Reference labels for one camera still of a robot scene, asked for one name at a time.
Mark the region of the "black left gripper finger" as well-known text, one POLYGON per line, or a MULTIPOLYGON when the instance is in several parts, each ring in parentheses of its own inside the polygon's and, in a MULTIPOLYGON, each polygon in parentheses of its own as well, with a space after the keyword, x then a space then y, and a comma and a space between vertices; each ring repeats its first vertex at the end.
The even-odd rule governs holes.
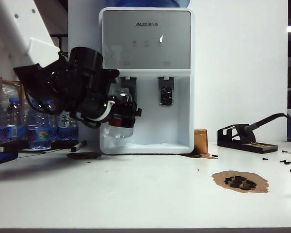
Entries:
POLYGON ((132 100, 131 97, 116 97, 115 98, 115 108, 131 108, 137 109, 137 103, 132 100))
POLYGON ((113 113, 113 126, 122 128, 133 128, 135 124, 135 117, 140 117, 142 109, 137 110, 125 110, 122 112, 114 111, 113 113))

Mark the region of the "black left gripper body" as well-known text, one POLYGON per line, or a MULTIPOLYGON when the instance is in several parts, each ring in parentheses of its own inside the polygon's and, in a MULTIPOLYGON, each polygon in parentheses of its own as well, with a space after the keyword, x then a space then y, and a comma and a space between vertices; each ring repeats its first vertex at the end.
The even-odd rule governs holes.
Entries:
POLYGON ((105 94, 86 91, 77 106, 77 113, 81 115, 77 120, 87 127, 100 127, 112 118, 113 105, 115 101, 108 100, 105 94))

